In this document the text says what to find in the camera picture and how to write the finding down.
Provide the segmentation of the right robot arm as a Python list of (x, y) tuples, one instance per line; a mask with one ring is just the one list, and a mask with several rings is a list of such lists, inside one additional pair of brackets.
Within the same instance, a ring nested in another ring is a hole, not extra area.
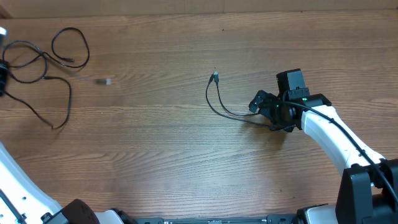
[(397, 223), (397, 160), (367, 146), (339, 117), (330, 100), (311, 94), (301, 69), (276, 75), (279, 94), (258, 91), (249, 110), (271, 131), (302, 130), (324, 150), (341, 175), (335, 204), (297, 210), (291, 223)]

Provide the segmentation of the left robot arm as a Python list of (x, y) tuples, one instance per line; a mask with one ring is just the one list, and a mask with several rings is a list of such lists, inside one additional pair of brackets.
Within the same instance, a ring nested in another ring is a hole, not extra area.
[(123, 224), (113, 210), (94, 212), (82, 200), (65, 207), (49, 197), (1, 145), (1, 223)]

